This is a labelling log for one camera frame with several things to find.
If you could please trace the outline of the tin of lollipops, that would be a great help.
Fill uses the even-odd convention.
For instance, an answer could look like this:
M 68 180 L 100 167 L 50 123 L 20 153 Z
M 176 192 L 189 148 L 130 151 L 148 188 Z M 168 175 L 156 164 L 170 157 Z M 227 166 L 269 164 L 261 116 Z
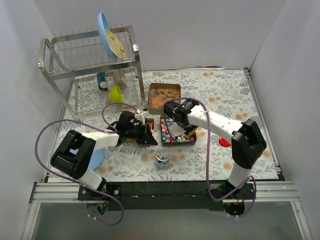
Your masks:
M 148 126 L 151 135 L 154 136 L 155 120 L 153 118 L 146 118 L 145 124 Z

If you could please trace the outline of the tin of star candies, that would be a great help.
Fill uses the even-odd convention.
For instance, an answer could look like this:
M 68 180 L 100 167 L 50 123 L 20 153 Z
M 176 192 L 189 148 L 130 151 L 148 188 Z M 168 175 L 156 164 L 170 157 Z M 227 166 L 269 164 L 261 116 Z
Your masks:
M 169 134 L 169 127 L 173 126 L 176 122 L 169 118 L 160 116 L 160 129 L 161 129 L 161 143 L 165 147 L 177 147 L 177 146 L 194 146 L 197 141 L 195 133 L 190 136 L 181 134 L 179 136 L 171 137 Z

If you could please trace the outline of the tin of pastel gummies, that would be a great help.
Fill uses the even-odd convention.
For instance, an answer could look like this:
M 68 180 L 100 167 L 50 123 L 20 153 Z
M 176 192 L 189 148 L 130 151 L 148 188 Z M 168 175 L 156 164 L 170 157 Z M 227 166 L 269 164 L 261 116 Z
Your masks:
M 173 83 L 151 83 L 147 98 L 147 110 L 152 115 L 161 115 L 165 102 L 181 97 L 181 86 Z

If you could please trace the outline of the yellow plastic scoop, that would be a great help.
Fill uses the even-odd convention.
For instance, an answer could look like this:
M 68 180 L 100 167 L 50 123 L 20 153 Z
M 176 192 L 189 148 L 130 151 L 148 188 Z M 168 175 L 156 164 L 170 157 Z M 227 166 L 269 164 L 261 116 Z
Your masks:
M 185 130 L 184 134 L 185 134 L 185 137 L 189 137 L 191 136 L 192 134 L 194 134 L 196 132 L 196 130 L 198 129 L 198 126 L 193 126 L 193 127 L 189 127 Z

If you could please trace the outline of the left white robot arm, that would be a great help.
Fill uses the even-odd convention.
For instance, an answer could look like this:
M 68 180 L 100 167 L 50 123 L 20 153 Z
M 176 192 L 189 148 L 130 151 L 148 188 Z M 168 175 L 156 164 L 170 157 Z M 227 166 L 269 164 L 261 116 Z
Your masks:
M 106 180 L 89 168 L 95 151 L 117 147 L 127 139 L 139 145 L 156 146 L 149 124 L 143 122 L 136 114 L 123 111 L 115 123 L 116 133 L 96 131 L 81 133 L 70 130 L 51 157 L 52 167 L 71 177 L 73 180 L 89 187 L 89 194 L 95 200 L 106 196 Z

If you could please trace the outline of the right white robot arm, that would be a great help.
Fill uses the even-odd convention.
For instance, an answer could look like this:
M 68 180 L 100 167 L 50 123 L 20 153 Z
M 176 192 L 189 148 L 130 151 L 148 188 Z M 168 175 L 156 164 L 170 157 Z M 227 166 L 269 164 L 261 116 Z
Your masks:
M 239 198 L 245 192 L 244 185 L 250 179 L 255 162 L 267 148 L 258 124 L 252 119 L 234 120 L 209 111 L 203 103 L 193 98 L 185 97 L 184 100 L 182 103 L 169 100 L 163 104 L 163 114 L 175 121 L 168 128 L 169 133 L 174 137 L 182 134 L 188 136 L 201 127 L 208 131 L 208 138 L 213 133 L 225 139 L 231 145 L 234 161 L 226 192 L 232 199 Z

